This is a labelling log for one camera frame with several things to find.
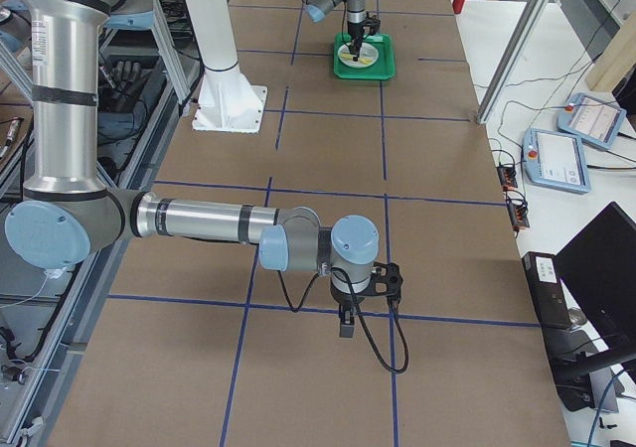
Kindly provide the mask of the orange black connector block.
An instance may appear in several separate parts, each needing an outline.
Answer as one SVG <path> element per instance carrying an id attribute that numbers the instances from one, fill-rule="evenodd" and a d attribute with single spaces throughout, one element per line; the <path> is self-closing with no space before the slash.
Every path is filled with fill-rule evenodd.
<path id="1" fill-rule="evenodd" d="M 497 165 L 496 171 L 500 184 L 504 190 L 508 190 L 509 188 L 518 188 L 517 171 L 514 163 L 500 163 Z"/>

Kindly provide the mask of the far teach pendant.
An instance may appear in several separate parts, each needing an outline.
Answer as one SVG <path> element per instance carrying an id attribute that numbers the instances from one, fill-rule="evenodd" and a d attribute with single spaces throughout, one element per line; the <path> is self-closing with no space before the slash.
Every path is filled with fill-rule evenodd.
<path id="1" fill-rule="evenodd" d="M 582 92 L 568 98 L 558 114 L 558 130 L 580 137 L 599 150 L 609 150 L 626 118 L 626 110 L 617 103 L 602 101 Z"/>

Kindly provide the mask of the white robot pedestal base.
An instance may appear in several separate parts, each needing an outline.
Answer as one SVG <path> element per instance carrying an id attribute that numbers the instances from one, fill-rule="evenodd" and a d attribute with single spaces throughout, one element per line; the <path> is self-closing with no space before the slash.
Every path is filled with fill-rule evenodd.
<path id="1" fill-rule="evenodd" d="M 254 134 L 259 131 L 267 88 L 242 73 L 228 0 L 186 0 L 204 76 L 193 128 Z"/>

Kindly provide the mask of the teach pendant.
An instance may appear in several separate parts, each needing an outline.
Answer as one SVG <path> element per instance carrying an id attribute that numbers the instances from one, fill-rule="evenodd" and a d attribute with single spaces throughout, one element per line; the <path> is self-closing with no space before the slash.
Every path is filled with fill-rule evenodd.
<path id="1" fill-rule="evenodd" d="M 558 114 L 558 130 L 580 137 L 599 150 L 609 150 L 626 118 L 626 110 L 617 103 L 602 101 L 582 92 L 568 98 Z"/>
<path id="2" fill-rule="evenodd" d="M 581 139 L 573 134 L 530 128 L 523 138 L 523 168 L 541 187 L 587 194 L 591 184 Z"/>

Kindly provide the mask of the green plastic tray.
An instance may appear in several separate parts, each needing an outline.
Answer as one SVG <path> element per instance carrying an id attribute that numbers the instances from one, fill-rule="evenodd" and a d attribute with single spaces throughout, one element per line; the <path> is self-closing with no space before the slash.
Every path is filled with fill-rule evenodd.
<path id="1" fill-rule="evenodd" d="M 388 80 L 396 75 L 395 52 L 393 40 L 388 34 L 376 34 L 367 39 L 368 43 L 376 47 L 379 51 L 377 62 L 366 69 L 353 69 L 345 66 L 338 59 L 337 52 L 341 45 L 350 43 L 350 37 L 346 33 L 337 33 L 334 39 L 333 73 L 341 79 L 363 79 L 363 80 Z"/>

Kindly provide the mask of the wooden beam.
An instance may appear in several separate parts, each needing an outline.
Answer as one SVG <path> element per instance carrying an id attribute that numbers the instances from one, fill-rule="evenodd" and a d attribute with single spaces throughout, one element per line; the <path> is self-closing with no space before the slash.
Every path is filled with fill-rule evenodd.
<path id="1" fill-rule="evenodd" d="M 635 24 L 632 11 L 586 76 L 591 91 L 610 92 L 635 65 Z"/>

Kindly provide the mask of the black monitor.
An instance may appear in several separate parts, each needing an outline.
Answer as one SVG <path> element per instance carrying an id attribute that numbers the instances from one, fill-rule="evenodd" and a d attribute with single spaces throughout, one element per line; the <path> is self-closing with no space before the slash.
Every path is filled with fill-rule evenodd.
<path id="1" fill-rule="evenodd" d="M 635 367 L 635 222 L 609 203 L 555 257 L 556 271 L 607 345 L 575 362 L 555 364 L 558 380 L 614 365 Z"/>

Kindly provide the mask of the yellow plastic spoon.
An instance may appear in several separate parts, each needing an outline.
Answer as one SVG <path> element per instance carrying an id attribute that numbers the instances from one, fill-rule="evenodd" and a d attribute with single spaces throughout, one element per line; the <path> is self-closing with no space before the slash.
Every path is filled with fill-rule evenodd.
<path id="1" fill-rule="evenodd" d="M 359 57 L 356 60 L 353 60 L 353 63 L 357 67 L 362 67 L 362 68 L 371 66 L 374 62 L 375 60 L 373 58 L 364 58 L 364 57 Z"/>

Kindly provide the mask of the white round plate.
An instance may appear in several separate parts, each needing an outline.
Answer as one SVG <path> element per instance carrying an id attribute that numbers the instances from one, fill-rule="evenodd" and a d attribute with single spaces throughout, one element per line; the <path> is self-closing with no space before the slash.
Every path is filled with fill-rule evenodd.
<path id="1" fill-rule="evenodd" d="M 341 63 L 343 63 L 345 66 L 349 67 L 349 68 L 353 68 L 353 69 L 366 69 L 369 68 L 371 66 L 368 67 L 357 67 L 354 63 L 353 63 L 353 58 L 350 54 L 350 49 L 349 46 L 346 44 L 343 44 L 339 47 L 338 52 L 337 52 L 337 56 L 338 59 Z M 375 60 L 375 62 L 373 63 L 373 65 L 377 62 L 378 58 L 379 58 L 379 51 L 376 47 L 374 47 L 371 44 L 368 43 L 364 43 L 361 47 L 360 50 L 360 57 L 364 57 L 364 58 L 373 58 Z"/>

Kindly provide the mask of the aluminium frame post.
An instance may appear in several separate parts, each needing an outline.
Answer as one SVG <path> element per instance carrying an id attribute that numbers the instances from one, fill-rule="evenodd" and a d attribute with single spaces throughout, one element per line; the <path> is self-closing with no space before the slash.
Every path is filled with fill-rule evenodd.
<path id="1" fill-rule="evenodd" d="M 550 0 L 529 0 L 480 103 L 476 122 L 485 124 Z"/>

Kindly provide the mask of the near teach pendant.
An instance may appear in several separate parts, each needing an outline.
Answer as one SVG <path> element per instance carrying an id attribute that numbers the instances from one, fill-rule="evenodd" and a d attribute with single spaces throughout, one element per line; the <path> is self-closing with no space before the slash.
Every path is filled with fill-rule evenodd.
<path id="1" fill-rule="evenodd" d="M 581 139 L 573 134 L 530 128 L 523 138 L 523 168 L 541 187 L 587 194 L 591 184 Z"/>

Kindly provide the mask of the black computer box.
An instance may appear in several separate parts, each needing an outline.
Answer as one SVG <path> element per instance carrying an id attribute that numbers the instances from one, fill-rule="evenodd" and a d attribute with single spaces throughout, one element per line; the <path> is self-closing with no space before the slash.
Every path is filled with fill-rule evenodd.
<path id="1" fill-rule="evenodd" d="M 536 316 L 543 328 L 568 330 L 571 326 L 555 257 L 529 251 L 522 257 Z"/>

